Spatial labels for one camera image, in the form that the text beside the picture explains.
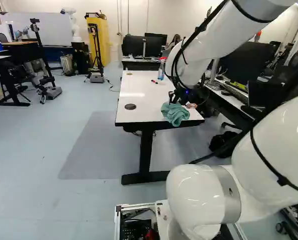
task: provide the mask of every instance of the teal cloth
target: teal cloth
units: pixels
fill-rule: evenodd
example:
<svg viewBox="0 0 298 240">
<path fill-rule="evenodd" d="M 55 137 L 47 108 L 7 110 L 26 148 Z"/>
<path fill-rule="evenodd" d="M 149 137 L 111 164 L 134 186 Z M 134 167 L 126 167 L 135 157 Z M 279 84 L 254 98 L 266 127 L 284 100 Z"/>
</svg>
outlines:
<svg viewBox="0 0 298 240">
<path fill-rule="evenodd" d="M 188 120 L 190 113 L 181 104 L 170 103 L 167 101 L 162 104 L 161 112 L 165 119 L 171 123 L 174 127 L 178 127 L 182 120 Z"/>
</svg>

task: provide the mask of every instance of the desk foot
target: desk foot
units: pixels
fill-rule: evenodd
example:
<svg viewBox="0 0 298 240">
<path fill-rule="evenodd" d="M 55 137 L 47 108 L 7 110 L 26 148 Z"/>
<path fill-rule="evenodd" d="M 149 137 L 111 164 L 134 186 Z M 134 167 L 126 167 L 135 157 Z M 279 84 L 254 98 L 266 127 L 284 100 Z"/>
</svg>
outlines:
<svg viewBox="0 0 298 240">
<path fill-rule="evenodd" d="M 27 103 L 27 102 L 18 102 L 18 103 L 16 103 L 16 102 L 0 102 L 0 106 L 18 106 L 18 107 L 27 107 L 27 106 L 30 106 L 30 104 L 29 103 Z"/>
<path fill-rule="evenodd" d="M 130 184 L 144 184 L 144 183 L 153 183 L 153 182 L 162 182 L 167 179 L 167 176 L 170 171 L 150 171 L 147 173 L 137 172 L 132 174 L 122 175 L 121 184 L 130 185 Z"/>
</svg>

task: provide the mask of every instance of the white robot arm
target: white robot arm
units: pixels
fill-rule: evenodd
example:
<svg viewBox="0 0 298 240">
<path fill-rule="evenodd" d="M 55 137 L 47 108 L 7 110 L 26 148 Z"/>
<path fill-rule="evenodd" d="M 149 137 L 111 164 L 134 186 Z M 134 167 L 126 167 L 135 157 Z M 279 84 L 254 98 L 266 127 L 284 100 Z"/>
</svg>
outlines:
<svg viewBox="0 0 298 240">
<path fill-rule="evenodd" d="M 175 76 L 171 69 L 178 59 L 178 76 L 191 88 L 212 59 L 234 51 L 292 4 L 227 1 L 208 29 L 187 45 L 184 57 L 185 42 L 173 48 L 166 74 Z M 237 144 L 232 165 L 174 168 L 167 178 L 167 196 L 174 215 L 170 229 L 180 226 L 191 240 L 210 240 L 221 224 L 256 221 L 298 204 L 298 97 L 267 115 Z"/>
</svg>

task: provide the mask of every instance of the wall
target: wall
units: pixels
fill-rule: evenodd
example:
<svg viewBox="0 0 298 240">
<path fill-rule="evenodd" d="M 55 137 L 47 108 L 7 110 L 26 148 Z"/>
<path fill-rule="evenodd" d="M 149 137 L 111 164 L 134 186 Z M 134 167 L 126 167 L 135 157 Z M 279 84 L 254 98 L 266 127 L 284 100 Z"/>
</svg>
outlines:
<svg viewBox="0 0 298 240">
<path fill-rule="evenodd" d="M 86 12 L 102 10 L 107 15 L 109 37 L 112 42 L 112 56 L 117 59 L 121 37 L 118 33 L 117 2 L 121 6 L 122 35 L 128 33 L 128 0 L 4 0 L 10 12 L 59 12 L 62 7 L 77 10 L 77 23 L 82 38 L 88 42 Z M 207 10 L 215 7 L 221 0 L 129 0 L 129 32 L 143 35 L 145 32 L 168 34 L 171 41 L 174 34 L 189 36 L 206 17 Z M 292 41 L 298 29 L 298 7 L 292 6 L 273 23 L 264 28 L 260 41 Z"/>
</svg>

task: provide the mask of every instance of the table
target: table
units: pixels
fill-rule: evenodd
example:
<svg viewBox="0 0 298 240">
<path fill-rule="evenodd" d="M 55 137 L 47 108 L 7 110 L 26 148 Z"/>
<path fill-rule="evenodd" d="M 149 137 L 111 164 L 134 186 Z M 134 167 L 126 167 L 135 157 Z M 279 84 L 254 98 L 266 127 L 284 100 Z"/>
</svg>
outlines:
<svg viewBox="0 0 298 240">
<path fill-rule="evenodd" d="M 15 65 L 20 65 L 25 62 L 41 59 L 42 53 L 36 41 L 13 41 L 2 42 L 4 50 L 9 50 L 9 55 L 12 56 L 12 62 Z"/>
<path fill-rule="evenodd" d="M 139 172 L 123 175 L 123 185 L 165 181 L 169 173 L 150 172 L 153 132 L 175 128 L 161 113 L 162 104 L 169 100 L 168 92 L 175 88 L 166 76 L 159 84 L 151 82 L 157 76 L 157 71 L 123 71 L 122 74 L 115 126 L 121 126 L 129 133 L 142 131 Z M 136 105 L 136 109 L 127 110 L 125 105 L 131 103 Z M 204 122 L 204 118 L 195 109 L 188 111 L 190 118 L 182 121 L 180 128 L 197 126 Z"/>
<path fill-rule="evenodd" d="M 123 70 L 151 70 L 157 71 L 160 67 L 160 60 L 152 59 L 131 59 L 124 57 L 122 59 Z"/>
<path fill-rule="evenodd" d="M 221 83 L 225 82 L 225 80 L 218 79 L 215 81 Z M 221 93 L 222 90 L 214 90 L 208 85 L 206 85 L 206 87 L 210 90 L 208 102 L 219 108 L 220 112 L 235 125 L 239 126 L 241 129 L 247 129 L 254 121 L 254 117 L 241 110 L 241 106 L 243 106 L 244 103 L 240 100 L 234 96 L 223 95 Z"/>
</svg>

